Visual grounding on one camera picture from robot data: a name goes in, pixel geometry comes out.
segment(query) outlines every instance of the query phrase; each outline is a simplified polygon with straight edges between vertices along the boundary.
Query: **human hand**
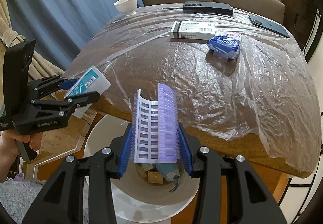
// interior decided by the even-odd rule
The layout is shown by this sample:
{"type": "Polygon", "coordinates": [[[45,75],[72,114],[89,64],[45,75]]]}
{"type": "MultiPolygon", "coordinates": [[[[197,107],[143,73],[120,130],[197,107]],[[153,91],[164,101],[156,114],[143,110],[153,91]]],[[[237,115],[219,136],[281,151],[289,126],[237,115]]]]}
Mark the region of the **human hand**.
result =
{"type": "Polygon", "coordinates": [[[15,129],[8,129],[2,131],[0,138],[0,145],[10,150],[13,154],[19,155],[20,151],[16,145],[16,140],[23,143],[29,143],[29,147],[37,151],[41,147],[43,133],[36,133],[31,135],[20,135],[15,129]]]}

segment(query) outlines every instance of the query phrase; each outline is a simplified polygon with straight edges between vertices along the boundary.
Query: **plastic sheet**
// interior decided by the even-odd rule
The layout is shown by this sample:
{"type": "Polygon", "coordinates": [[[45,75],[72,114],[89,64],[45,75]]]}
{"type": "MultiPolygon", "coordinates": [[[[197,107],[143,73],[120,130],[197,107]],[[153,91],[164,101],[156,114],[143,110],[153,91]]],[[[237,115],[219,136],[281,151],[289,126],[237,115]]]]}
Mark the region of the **plastic sheet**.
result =
{"type": "Polygon", "coordinates": [[[319,158],[319,102],[307,63],[289,39],[253,26],[248,13],[184,13],[180,4],[138,8],[117,16],[80,52],[66,71],[80,77],[91,65],[110,81],[103,93],[120,111],[131,113],[138,89],[157,100],[157,85],[170,86],[178,119],[211,136],[232,140],[259,135],[270,157],[283,157],[298,171],[312,172],[319,158]],[[205,42],[174,40],[174,21],[214,22],[242,35],[240,56],[223,62],[205,42]]]}

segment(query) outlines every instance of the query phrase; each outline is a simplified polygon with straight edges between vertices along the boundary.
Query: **white bowl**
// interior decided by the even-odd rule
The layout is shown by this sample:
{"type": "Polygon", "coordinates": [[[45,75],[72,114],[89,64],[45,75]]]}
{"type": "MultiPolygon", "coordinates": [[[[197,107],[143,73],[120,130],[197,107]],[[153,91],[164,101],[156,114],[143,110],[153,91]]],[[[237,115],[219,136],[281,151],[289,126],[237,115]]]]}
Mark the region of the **white bowl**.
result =
{"type": "Polygon", "coordinates": [[[137,8],[137,0],[119,0],[114,6],[120,13],[130,14],[137,8]]]}
{"type": "MultiPolygon", "coordinates": [[[[84,157],[92,156],[111,141],[122,136],[128,122],[111,115],[102,118],[90,133],[84,149],[84,157]]],[[[116,216],[136,223],[169,221],[193,200],[199,188],[199,178],[190,178],[184,173],[180,186],[169,192],[174,184],[152,186],[143,181],[132,162],[120,180],[111,179],[111,189],[116,216]]]]}

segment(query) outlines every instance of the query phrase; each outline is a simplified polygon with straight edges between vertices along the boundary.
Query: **barcode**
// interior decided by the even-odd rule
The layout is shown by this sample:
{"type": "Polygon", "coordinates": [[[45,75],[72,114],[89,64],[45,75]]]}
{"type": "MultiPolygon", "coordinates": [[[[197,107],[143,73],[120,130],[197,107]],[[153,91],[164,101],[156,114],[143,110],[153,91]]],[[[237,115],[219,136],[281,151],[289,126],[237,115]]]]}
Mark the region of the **barcode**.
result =
{"type": "Polygon", "coordinates": [[[94,76],[92,76],[91,79],[85,83],[85,87],[88,88],[90,86],[90,84],[92,84],[95,79],[96,78],[94,76]]]}
{"type": "Polygon", "coordinates": [[[199,27],[199,32],[212,32],[212,28],[199,27]]]}

